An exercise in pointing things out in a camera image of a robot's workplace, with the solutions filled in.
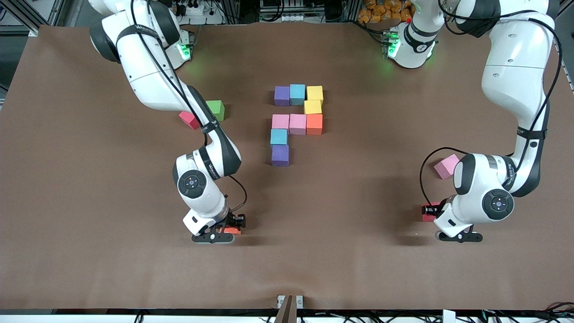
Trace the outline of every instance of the yellow cube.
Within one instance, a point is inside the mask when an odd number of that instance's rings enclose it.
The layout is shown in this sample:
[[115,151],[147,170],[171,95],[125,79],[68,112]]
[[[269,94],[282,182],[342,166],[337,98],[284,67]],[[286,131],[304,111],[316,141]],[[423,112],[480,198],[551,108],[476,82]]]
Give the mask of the yellow cube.
[[319,86],[308,86],[307,87],[307,100],[319,100],[321,105],[323,104],[323,87]]
[[320,100],[306,100],[303,104],[303,109],[305,114],[319,114],[323,113],[321,111],[321,101]]

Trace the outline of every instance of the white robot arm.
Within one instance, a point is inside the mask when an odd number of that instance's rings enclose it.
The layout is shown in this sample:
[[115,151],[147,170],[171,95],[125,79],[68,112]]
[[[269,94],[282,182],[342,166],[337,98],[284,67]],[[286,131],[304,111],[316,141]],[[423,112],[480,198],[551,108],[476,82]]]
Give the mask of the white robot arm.
[[201,131],[212,141],[207,145],[206,137],[201,148],[178,157],[173,167],[173,180],[190,208],[185,226],[194,236],[204,234],[233,216],[215,180],[236,173],[241,155],[197,90],[176,75],[165,53],[165,48],[179,39],[173,13],[159,2],[144,0],[108,3],[106,8],[114,14],[90,28],[94,47],[104,58],[121,63],[132,90],[144,105],[193,113]]
[[[554,28],[550,16],[557,1],[441,0],[413,1],[417,11],[410,24],[396,27],[398,45],[388,56],[397,64],[416,68],[430,57],[435,37],[444,24],[441,6],[454,9],[457,27],[480,37],[490,30],[491,51],[482,77],[482,90],[518,120],[515,151],[511,156],[471,153],[461,159],[453,177],[456,195],[438,206],[435,224],[440,240],[457,237],[474,224],[505,219],[514,209],[514,197],[532,192],[540,181],[540,160],[546,138],[549,104],[542,77]],[[495,17],[472,20],[469,17]]]

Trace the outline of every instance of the orange cube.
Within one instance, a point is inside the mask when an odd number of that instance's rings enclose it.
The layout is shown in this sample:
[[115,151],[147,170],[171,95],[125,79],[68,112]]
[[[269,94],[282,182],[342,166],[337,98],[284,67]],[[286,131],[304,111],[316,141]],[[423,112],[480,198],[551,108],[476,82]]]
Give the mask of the orange cube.
[[323,115],[307,114],[307,134],[316,136],[323,133]]

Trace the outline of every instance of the table surface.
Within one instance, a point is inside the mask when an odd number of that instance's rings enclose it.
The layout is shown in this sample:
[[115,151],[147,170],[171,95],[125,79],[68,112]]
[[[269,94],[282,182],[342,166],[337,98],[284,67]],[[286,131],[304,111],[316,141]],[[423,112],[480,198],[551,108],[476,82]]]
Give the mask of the table surface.
[[[418,169],[442,146],[507,154],[514,117],[480,79],[489,39],[439,35],[422,68],[385,61],[353,25],[208,26],[179,70],[243,156],[245,234],[197,245],[181,222],[175,158],[202,143],[177,113],[144,107],[88,29],[42,27],[0,111],[0,307],[543,309],[574,298],[573,97],[552,97],[542,180],[508,219],[444,243],[419,222]],[[549,62],[553,76],[556,55]],[[270,166],[275,85],[323,85],[325,133],[290,136]],[[425,168],[428,194],[454,193]],[[230,204],[243,196],[218,185]]]

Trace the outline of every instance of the green cube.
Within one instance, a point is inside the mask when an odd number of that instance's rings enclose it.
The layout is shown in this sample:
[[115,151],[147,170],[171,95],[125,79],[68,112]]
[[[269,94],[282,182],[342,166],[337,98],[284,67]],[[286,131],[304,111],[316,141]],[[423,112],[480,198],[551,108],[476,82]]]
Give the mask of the green cube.
[[225,106],[221,100],[206,101],[207,106],[210,107],[211,112],[215,115],[215,118],[219,121],[223,121],[225,117]]

